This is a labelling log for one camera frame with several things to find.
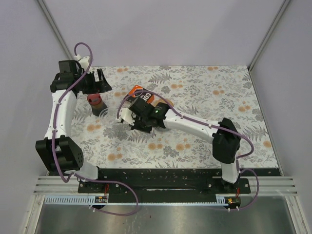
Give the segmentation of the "coffee filter paper box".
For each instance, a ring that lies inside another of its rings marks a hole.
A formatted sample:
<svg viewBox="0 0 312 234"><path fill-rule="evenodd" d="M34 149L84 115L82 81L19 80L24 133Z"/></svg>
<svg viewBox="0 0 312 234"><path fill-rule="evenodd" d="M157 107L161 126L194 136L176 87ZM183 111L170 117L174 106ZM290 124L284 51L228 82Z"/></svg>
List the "coffee filter paper box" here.
<svg viewBox="0 0 312 234"><path fill-rule="evenodd" d="M142 86L135 85L124 97L124 99L129 103L133 103L137 98L140 98L146 103L151 104L154 101L155 96Z"/></svg>

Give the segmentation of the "brown paper coffee filter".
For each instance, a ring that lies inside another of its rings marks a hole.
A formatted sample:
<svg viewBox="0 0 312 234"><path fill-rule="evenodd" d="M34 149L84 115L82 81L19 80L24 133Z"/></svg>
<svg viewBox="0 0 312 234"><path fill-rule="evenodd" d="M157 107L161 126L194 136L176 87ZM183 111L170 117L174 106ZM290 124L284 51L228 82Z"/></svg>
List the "brown paper coffee filter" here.
<svg viewBox="0 0 312 234"><path fill-rule="evenodd" d="M156 99L156 100L154 100L154 101L152 102L152 105L153 105L154 107L156 107L158 103L165 103L165 104L168 104L168 105L174 107L173 102L172 102L171 100L169 100L169 99L165 99L165 100L163 100L163 99Z"/></svg>

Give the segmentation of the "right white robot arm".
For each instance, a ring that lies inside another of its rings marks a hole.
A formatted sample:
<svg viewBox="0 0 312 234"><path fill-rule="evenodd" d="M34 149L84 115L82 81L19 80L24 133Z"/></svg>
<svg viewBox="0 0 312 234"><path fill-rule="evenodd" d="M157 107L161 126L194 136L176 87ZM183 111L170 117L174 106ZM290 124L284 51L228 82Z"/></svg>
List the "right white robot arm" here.
<svg viewBox="0 0 312 234"><path fill-rule="evenodd" d="M239 188L239 169L236 153L240 148L241 137L231 120L209 121L179 113L168 104L158 103L153 106L136 99L128 108L123 108L119 116L131 129L150 133L152 128L180 130L199 137L212 145L213 157L220 162L222 187L228 193Z"/></svg>

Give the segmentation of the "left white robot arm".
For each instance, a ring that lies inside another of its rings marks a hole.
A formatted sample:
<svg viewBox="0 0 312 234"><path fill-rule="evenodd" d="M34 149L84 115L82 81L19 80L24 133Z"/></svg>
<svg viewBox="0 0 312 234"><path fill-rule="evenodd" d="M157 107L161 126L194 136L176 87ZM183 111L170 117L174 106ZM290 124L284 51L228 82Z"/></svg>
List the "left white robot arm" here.
<svg viewBox="0 0 312 234"><path fill-rule="evenodd" d="M105 179L98 176L98 168L84 162L82 149L71 139L71 123L79 92L87 96L92 114L103 117L108 107L100 94L112 90L102 69L91 72L90 57L75 56L74 60L59 61L50 90L53 106L47 132L36 141L35 149L49 172L75 174L90 179L89 187L96 193L105 189Z"/></svg>

